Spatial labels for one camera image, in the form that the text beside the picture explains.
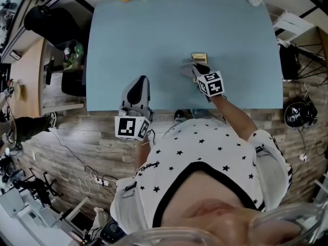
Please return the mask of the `beige calculator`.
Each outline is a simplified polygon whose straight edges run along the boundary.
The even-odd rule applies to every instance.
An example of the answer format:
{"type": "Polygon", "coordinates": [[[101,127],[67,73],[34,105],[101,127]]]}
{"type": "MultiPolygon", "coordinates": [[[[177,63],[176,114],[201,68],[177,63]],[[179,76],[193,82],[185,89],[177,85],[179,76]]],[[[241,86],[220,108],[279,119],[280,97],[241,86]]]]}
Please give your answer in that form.
{"type": "Polygon", "coordinates": [[[192,53],[191,57],[194,62],[208,66],[207,65],[208,60],[207,60],[206,53],[192,53]]]}

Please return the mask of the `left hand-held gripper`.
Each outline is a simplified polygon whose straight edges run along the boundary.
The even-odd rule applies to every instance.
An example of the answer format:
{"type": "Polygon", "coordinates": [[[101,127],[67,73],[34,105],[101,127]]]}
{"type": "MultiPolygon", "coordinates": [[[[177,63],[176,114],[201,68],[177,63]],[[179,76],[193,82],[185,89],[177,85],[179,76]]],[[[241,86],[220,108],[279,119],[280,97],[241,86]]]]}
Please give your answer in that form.
{"type": "Polygon", "coordinates": [[[115,116],[115,136],[123,140],[143,141],[153,121],[154,112],[147,108],[150,99],[150,83],[145,75],[130,82],[122,93],[122,104],[140,104],[133,110],[121,106],[115,116]]]}

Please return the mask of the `person's right forearm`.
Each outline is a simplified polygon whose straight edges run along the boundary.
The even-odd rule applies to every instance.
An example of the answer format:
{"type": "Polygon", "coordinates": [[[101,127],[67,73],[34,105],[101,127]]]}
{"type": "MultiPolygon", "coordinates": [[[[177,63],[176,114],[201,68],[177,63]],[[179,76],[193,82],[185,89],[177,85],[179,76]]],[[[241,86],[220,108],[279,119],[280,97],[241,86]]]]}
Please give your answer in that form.
{"type": "Polygon", "coordinates": [[[230,103],[222,95],[211,97],[211,101],[240,138],[247,141],[258,130],[243,110],[230,103]]]}

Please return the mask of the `black bag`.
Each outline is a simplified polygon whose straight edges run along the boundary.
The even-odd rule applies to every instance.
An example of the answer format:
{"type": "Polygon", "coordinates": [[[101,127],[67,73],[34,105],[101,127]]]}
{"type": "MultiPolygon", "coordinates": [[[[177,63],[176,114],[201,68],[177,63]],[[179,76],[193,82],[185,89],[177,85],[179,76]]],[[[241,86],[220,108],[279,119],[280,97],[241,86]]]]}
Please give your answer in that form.
{"type": "Polygon", "coordinates": [[[297,48],[292,45],[285,47],[284,45],[280,44],[279,56],[283,80],[296,80],[298,78],[298,71],[300,69],[297,48]]]}

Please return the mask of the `black helmet with white print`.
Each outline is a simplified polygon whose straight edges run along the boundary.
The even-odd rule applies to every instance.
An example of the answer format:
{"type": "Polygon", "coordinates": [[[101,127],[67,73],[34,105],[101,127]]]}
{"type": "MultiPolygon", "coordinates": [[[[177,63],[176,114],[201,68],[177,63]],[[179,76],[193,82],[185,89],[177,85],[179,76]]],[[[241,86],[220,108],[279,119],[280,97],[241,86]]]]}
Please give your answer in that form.
{"type": "Polygon", "coordinates": [[[294,102],[284,108],[283,118],[290,128],[310,127],[317,122],[317,114],[312,102],[294,102]]]}

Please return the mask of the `grey cloth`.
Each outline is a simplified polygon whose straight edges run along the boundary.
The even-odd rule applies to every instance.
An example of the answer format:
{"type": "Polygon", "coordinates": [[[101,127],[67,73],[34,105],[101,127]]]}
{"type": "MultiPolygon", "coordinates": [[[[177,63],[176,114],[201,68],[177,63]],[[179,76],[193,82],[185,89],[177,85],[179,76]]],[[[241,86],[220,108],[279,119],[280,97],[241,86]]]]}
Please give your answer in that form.
{"type": "Polygon", "coordinates": [[[193,70],[193,67],[195,65],[196,65],[196,62],[194,62],[191,58],[183,59],[181,68],[180,68],[181,75],[189,77],[189,78],[196,78],[196,75],[193,70]]]}

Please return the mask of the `tan woven hat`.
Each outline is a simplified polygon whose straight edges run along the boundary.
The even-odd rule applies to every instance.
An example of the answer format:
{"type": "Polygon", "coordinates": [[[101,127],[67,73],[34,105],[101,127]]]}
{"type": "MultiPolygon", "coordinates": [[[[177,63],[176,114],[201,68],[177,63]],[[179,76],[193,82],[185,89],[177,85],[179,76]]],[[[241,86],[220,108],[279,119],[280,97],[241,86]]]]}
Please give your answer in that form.
{"type": "Polygon", "coordinates": [[[21,85],[18,82],[14,83],[13,95],[17,101],[20,101],[20,100],[25,101],[26,97],[27,97],[26,85],[21,85]]]}

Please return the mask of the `black office chair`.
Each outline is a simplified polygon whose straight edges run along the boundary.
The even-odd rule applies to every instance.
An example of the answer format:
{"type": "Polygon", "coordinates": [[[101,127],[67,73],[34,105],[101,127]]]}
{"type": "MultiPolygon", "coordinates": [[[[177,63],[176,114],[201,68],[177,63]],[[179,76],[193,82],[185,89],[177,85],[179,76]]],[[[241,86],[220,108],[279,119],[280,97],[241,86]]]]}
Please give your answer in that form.
{"type": "Polygon", "coordinates": [[[64,8],[51,9],[47,6],[35,6],[25,16],[24,27],[47,40],[52,45],[50,60],[46,71],[46,84],[51,84],[54,73],[61,73],[61,91],[65,94],[86,96],[86,55],[87,37],[73,16],[64,8]],[[85,61],[82,69],[64,70],[61,52],[56,45],[75,39],[85,49],[85,61]]]}

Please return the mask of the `black folding stand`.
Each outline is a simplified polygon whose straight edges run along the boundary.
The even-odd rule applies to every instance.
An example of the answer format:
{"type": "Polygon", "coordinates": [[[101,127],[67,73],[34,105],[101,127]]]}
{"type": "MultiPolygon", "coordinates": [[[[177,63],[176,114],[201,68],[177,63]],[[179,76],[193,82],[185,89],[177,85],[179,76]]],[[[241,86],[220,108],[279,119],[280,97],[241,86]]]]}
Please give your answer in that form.
{"type": "Polygon", "coordinates": [[[47,172],[43,173],[44,180],[42,180],[35,176],[31,168],[29,168],[29,170],[32,175],[25,180],[17,180],[17,189],[22,188],[28,190],[32,197],[36,197],[41,201],[43,207],[45,207],[45,205],[52,206],[52,202],[49,197],[50,194],[52,194],[54,197],[63,196],[63,193],[58,193],[52,188],[53,184],[56,183],[56,179],[53,179],[52,182],[48,182],[46,177],[48,174],[47,172]]]}

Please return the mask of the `light wooden desk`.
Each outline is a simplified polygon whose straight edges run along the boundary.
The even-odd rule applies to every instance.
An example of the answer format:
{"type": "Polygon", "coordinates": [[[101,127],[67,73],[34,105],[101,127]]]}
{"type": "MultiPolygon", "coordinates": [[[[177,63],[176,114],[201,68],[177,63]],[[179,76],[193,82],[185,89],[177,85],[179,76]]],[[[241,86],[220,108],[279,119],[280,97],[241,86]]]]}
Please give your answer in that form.
{"type": "Polygon", "coordinates": [[[41,38],[28,49],[20,60],[11,65],[10,77],[21,85],[26,85],[25,101],[14,97],[8,100],[14,117],[39,117],[41,115],[41,89],[46,41],[41,38]]]}

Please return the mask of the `clear eyeglasses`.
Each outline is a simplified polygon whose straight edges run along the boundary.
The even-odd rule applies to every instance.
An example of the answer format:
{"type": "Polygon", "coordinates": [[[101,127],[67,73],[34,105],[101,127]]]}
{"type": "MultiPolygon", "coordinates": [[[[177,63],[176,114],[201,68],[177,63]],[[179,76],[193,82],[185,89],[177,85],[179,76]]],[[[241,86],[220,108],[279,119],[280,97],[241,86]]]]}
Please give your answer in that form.
{"type": "Polygon", "coordinates": [[[135,232],[117,246],[312,246],[327,215],[327,203],[289,204],[259,214],[241,210],[214,223],[135,232]]]}

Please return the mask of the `person's left forearm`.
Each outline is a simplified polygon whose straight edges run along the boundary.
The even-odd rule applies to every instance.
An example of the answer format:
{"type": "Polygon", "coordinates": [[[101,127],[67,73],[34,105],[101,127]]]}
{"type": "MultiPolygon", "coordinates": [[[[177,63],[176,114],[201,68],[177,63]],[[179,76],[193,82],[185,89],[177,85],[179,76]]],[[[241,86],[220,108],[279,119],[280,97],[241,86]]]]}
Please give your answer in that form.
{"type": "Polygon", "coordinates": [[[146,136],[143,141],[135,144],[135,172],[147,161],[151,151],[149,138],[146,136]]]}

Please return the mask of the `person's grey trousers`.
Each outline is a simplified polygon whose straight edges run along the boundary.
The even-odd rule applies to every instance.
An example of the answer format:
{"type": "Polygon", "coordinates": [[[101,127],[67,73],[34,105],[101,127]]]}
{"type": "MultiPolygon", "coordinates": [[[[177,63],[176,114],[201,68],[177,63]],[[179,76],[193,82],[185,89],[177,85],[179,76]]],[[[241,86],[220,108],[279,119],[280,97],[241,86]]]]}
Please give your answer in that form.
{"type": "Polygon", "coordinates": [[[211,119],[213,114],[207,109],[190,109],[193,119],[211,119]]]}

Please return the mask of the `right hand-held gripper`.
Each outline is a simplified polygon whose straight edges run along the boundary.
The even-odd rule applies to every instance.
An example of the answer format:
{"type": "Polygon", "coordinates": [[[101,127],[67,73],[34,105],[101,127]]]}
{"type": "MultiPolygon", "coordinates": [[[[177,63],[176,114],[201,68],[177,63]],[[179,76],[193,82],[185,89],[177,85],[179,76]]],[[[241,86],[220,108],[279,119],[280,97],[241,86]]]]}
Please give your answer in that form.
{"type": "Polygon", "coordinates": [[[200,91],[207,97],[221,95],[225,92],[220,71],[210,72],[210,67],[197,63],[192,66],[194,78],[197,79],[200,91]]]}

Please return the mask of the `dark bin with colourful items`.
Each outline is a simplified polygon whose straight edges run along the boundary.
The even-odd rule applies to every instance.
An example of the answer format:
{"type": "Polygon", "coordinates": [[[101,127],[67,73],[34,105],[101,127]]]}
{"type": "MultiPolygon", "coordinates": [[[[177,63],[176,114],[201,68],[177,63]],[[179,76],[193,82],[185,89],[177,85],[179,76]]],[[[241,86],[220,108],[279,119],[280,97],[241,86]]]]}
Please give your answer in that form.
{"type": "Polygon", "coordinates": [[[55,46],[62,54],[64,70],[82,69],[85,61],[85,49],[82,43],[75,39],[55,46]]]}

